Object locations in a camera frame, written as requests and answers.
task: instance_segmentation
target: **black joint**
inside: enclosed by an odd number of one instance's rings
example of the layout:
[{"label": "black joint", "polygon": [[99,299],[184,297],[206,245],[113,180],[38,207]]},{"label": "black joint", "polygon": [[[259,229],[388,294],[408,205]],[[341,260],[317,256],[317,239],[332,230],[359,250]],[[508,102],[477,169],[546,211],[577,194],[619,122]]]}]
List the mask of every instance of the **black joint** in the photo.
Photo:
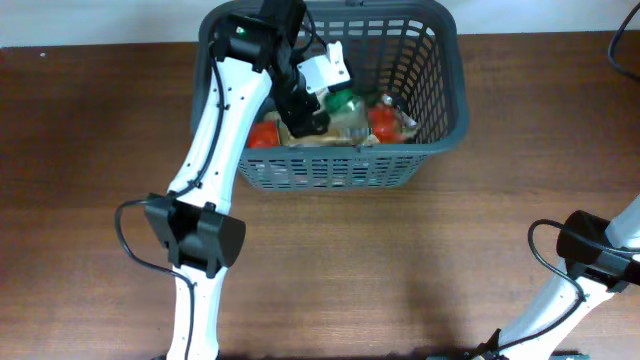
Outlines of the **black joint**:
[{"label": "black joint", "polygon": [[[565,226],[573,232],[604,247],[612,244],[605,230],[609,221],[584,211],[574,212]],[[583,243],[566,231],[558,235],[558,255],[566,260],[567,274],[572,279],[586,277],[607,286],[610,292],[621,292],[629,283],[640,285],[640,264],[631,255],[603,251]]]},{"label": "black joint", "polygon": [[232,266],[244,243],[244,222],[215,212],[207,203],[198,208],[174,198],[152,195],[145,215],[169,262],[205,271],[213,279],[220,268]]}]

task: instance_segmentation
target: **tomato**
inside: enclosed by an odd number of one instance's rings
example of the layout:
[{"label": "tomato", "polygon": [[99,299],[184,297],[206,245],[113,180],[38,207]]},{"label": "tomato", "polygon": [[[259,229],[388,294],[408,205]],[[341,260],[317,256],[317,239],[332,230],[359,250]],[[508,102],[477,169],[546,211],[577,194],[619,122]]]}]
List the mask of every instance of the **tomato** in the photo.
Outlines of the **tomato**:
[{"label": "tomato", "polygon": [[280,146],[278,126],[273,121],[253,125],[249,133],[247,147],[251,149],[267,149]]}]

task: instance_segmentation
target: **wire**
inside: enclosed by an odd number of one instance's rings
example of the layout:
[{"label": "wire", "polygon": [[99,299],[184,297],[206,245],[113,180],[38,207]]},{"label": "wire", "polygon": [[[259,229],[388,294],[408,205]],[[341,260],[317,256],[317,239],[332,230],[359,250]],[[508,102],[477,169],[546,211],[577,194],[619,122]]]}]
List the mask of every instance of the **wire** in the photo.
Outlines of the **wire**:
[{"label": "wire", "polygon": [[217,93],[219,96],[219,104],[218,104],[219,110],[218,110],[218,120],[217,120],[218,122],[216,124],[216,130],[215,130],[215,133],[213,134],[213,140],[211,141],[211,146],[209,147],[209,151],[207,152],[207,157],[205,159],[204,164],[202,165],[202,168],[198,171],[198,174],[195,177],[195,179],[188,182],[188,185],[186,188],[184,188],[183,190],[180,190],[176,194],[173,194],[173,198],[175,199],[188,194],[189,192],[191,192],[191,190],[195,188],[199,188],[202,185],[201,184],[202,179],[204,178],[204,175],[207,173],[207,170],[211,165],[211,161],[213,160],[213,154],[216,149],[216,144],[218,143],[218,139],[220,138],[220,132],[222,131],[222,124],[224,122],[224,112],[225,112],[226,105],[224,103],[224,87],[222,85],[222,79],[220,78],[220,69],[218,69],[218,63],[215,58],[211,58],[211,67],[213,68],[213,73],[215,74],[215,77],[216,77],[216,83],[218,86]]},{"label": "wire", "polygon": [[307,18],[309,18],[309,23],[311,24],[311,27],[307,26],[306,24],[302,24],[302,29],[304,31],[306,31],[307,33],[311,34],[311,37],[309,38],[309,41],[307,42],[307,44],[303,47],[301,47],[300,49],[295,49],[295,52],[298,54],[304,54],[305,52],[307,52],[309,50],[309,48],[311,47],[311,45],[313,44],[313,40],[317,39],[318,42],[320,44],[322,44],[322,46],[326,49],[327,48],[327,42],[324,41],[323,38],[320,37],[320,35],[318,35],[318,31],[316,28],[316,22],[313,19],[313,15],[311,15],[311,12],[309,11],[309,8],[307,8],[306,12],[307,14]]},{"label": "wire", "polygon": [[145,206],[151,203],[151,200],[133,200],[133,201],[127,201],[125,203],[123,203],[122,205],[118,206],[118,208],[116,209],[116,213],[114,215],[114,219],[115,219],[115,228],[116,228],[116,234],[118,234],[118,239],[120,240],[120,245],[122,245],[122,248],[124,249],[124,252],[131,258],[133,259],[133,261],[137,262],[138,264],[142,265],[143,267],[146,267],[147,269],[151,269],[154,271],[158,271],[160,273],[166,274],[166,275],[170,275],[173,276],[177,279],[180,279],[182,281],[184,281],[184,283],[187,285],[187,288],[189,289],[189,300],[191,302],[191,309],[189,310],[189,336],[187,339],[187,347],[184,353],[184,359],[188,360],[189,358],[189,350],[191,349],[191,338],[193,335],[193,321],[194,321],[194,304],[195,304],[195,290],[194,290],[194,283],[192,283],[186,276],[179,274],[175,271],[172,271],[170,269],[158,266],[158,265],[154,265],[151,264],[149,262],[146,262],[142,259],[140,259],[139,257],[137,257],[133,251],[131,251],[131,248],[129,248],[129,244],[127,244],[127,240],[125,240],[124,234],[122,233],[122,213],[124,211],[124,209],[127,208],[132,208],[132,207],[137,207],[137,206]]},{"label": "wire", "polygon": [[638,5],[636,5],[631,10],[627,18],[622,22],[622,25],[620,25],[620,29],[618,29],[618,32],[616,32],[616,34],[613,36],[613,39],[611,40],[611,43],[609,44],[609,51],[607,53],[609,62],[611,62],[611,65],[614,67],[614,69],[616,69],[617,72],[636,81],[640,81],[640,74],[625,69],[616,61],[616,47],[618,46],[618,42],[620,41],[622,34],[627,28],[627,25],[629,25],[631,19],[633,19],[638,10],[640,10],[640,3],[638,3]]},{"label": "wire", "polygon": [[543,335],[553,331],[555,328],[560,326],[560,324],[562,324],[569,317],[571,317],[571,315],[573,315],[578,310],[578,308],[580,308],[580,305],[582,305],[582,303],[585,302],[586,299],[587,299],[587,297],[586,297],[586,295],[584,293],[584,289],[582,288],[582,286],[576,280],[570,278],[567,274],[562,272],[560,269],[558,269],[557,267],[551,265],[548,261],[546,261],[542,257],[542,255],[540,255],[540,252],[538,251],[538,249],[535,246],[533,234],[534,234],[536,228],[539,227],[539,226],[542,226],[542,225],[551,226],[551,227],[554,227],[556,229],[560,229],[560,231],[572,236],[576,240],[578,240],[578,241],[580,241],[582,243],[588,244],[589,246],[595,247],[595,248],[597,248],[599,250],[602,250],[602,251],[613,252],[613,253],[622,254],[622,255],[637,255],[637,254],[640,254],[640,249],[622,250],[622,249],[616,249],[616,248],[613,248],[613,247],[610,247],[610,246],[602,245],[600,243],[597,243],[597,242],[595,242],[595,241],[593,241],[591,239],[588,239],[588,238],[576,233],[575,231],[573,231],[570,228],[568,228],[566,225],[563,225],[563,224],[561,224],[561,223],[559,223],[557,221],[542,219],[542,220],[538,220],[538,221],[534,222],[533,224],[531,224],[531,227],[529,227],[529,232],[527,234],[527,238],[528,238],[528,242],[529,242],[529,248],[531,248],[531,252],[533,253],[533,256],[544,267],[546,267],[547,269],[551,270],[551,272],[553,272],[554,274],[560,276],[562,279],[564,279],[567,282],[569,282],[576,289],[577,299],[573,303],[573,305],[569,308],[569,310],[567,310],[567,312],[564,315],[562,315],[561,317],[559,317],[556,321],[551,323],[551,325],[547,326],[546,328],[538,331],[537,333],[535,333],[533,335],[529,335],[529,336],[526,336],[526,337],[524,337],[522,339],[515,340],[515,341],[512,341],[510,343],[507,343],[507,344],[504,344],[502,346],[499,346],[496,349],[496,353],[499,353],[501,351],[504,351],[504,350],[509,349],[511,347],[514,347],[516,345],[520,345],[520,344],[525,343],[527,341],[536,339],[536,338],[538,338],[540,336],[543,336]]}]

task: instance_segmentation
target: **white object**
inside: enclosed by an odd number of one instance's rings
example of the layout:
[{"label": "white object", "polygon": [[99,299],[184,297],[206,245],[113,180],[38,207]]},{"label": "white object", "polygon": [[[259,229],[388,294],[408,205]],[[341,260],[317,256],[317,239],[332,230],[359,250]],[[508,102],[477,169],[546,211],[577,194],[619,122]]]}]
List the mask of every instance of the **white object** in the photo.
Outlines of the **white object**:
[{"label": "white object", "polygon": [[[605,230],[609,240],[617,248],[638,247],[638,231],[640,219],[640,198],[637,198],[626,210],[616,217]],[[566,272],[565,262],[558,266]],[[607,287],[598,282],[580,277],[576,280],[587,296],[587,300],[554,330],[536,339],[505,349],[500,354],[510,360],[547,360],[578,325],[578,323],[596,306],[613,297]],[[564,315],[576,301],[576,289],[562,278],[554,275],[542,288],[538,296],[518,319],[500,332],[498,345],[533,335],[554,323]]]},{"label": "white object", "polygon": [[314,94],[328,86],[351,79],[342,54],[342,43],[327,44],[327,54],[315,56],[298,65],[307,81],[307,92]]},{"label": "white object", "polygon": [[[640,196],[611,220],[605,233],[614,247],[640,248]],[[640,261],[640,256],[635,255],[633,259]]]},{"label": "white object", "polygon": [[[213,279],[208,279],[205,272],[183,265],[173,268],[191,280],[194,287],[194,322],[189,360],[215,359],[218,356],[218,309],[222,283],[227,268],[222,268]],[[176,316],[173,325],[173,342],[167,360],[185,360],[184,353],[189,339],[191,297],[184,281],[176,278]]]},{"label": "white object", "polygon": [[202,187],[193,189],[178,200],[196,207],[207,202],[216,205],[216,212],[227,215],[231,210],[233,182],[240,156],[260,106],[271,90],[271,77],[266,70],[256,73],[250,63],[226,58],[218,62],[223,89],[218,89],[215,74],[211,74],[211,90],[202,113],[200,125],[178,175],[169,191],[179,192],[196,178],[206,161],[218,123],[219,91],[224,91],[224,103],[229,106],[222,121],[222,130],[213,159],[202,179]]},{"label": "white object", "polygon": [[[11,47],[197,41],[204,16],[226,1],[0,1],[0,43]],[[439,2],[453,15],[460,34],[617,30],[635,4],[634,0]],[[640,17],[633,19],[632,29],[640,29]]]}]

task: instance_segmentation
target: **green object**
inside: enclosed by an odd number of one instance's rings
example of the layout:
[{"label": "green object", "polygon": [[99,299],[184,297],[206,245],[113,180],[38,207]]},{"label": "green object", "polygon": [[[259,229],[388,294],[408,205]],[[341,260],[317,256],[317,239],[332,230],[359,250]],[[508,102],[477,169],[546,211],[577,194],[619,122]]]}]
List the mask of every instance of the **green object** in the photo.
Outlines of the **green object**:
[{"label": "green object", "polygon": [[329,94],[324,99],[324,106],[329,114],[339,112],[349,101],[353,100],[353,92],[351,89],[338,91],[335,94]]}]

